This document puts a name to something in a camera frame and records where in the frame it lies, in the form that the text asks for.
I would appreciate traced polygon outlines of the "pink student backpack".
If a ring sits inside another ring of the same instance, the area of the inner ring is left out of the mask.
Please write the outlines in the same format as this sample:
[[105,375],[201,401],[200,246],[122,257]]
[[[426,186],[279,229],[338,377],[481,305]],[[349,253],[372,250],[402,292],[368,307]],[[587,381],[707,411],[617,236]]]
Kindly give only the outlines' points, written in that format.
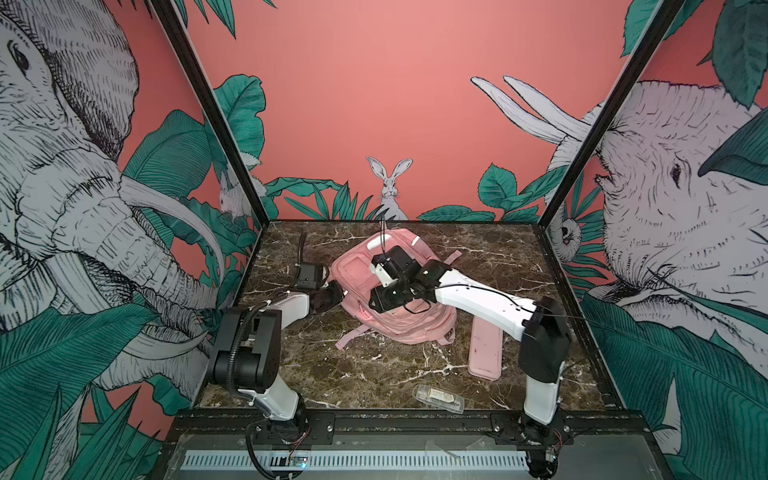
[[416,281],[436,258],[418,235],[404,228],[373,235],[337,258],[330,278],[344,294],[341,306],[361,326],[345,334],[336,348],[344,349],[368,331],[408,345],[452,344],[456,309],[427,299],[426,288]]

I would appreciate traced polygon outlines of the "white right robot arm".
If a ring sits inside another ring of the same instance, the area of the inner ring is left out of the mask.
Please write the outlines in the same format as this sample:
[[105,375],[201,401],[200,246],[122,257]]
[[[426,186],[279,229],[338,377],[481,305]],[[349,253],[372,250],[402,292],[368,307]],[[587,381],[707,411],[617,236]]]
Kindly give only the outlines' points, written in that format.
[[552,423],[571,347],[566,315],[557,301],[502,292],[439,260],[421,265],[379,254],[371,261],[371,271],[380,284],[370,292],[369,307],[378,313],[420,299],[463,310],[518,341],[518,365],[526,375],[524,415],[543,426]]

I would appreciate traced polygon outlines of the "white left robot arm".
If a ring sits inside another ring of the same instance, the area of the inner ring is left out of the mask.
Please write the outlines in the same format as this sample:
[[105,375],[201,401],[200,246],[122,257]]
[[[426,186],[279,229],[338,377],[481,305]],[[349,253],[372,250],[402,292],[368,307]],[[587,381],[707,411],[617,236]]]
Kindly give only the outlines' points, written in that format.
[[310,292],[284,291],[252,307],[223,313],[206,372],[208,382],[259,408],[273,421],[291,421],[300,395],[279,376],[282,330],[342,303],[338,282]]

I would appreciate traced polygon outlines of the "pink pencil case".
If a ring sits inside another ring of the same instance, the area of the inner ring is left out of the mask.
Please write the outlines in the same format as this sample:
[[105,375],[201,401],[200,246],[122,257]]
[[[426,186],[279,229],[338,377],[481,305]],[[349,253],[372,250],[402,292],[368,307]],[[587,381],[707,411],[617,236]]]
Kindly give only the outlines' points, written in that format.
[[468,370],[472,376],[496,381],[502,373],[504,332],[490,322],[473,318]]

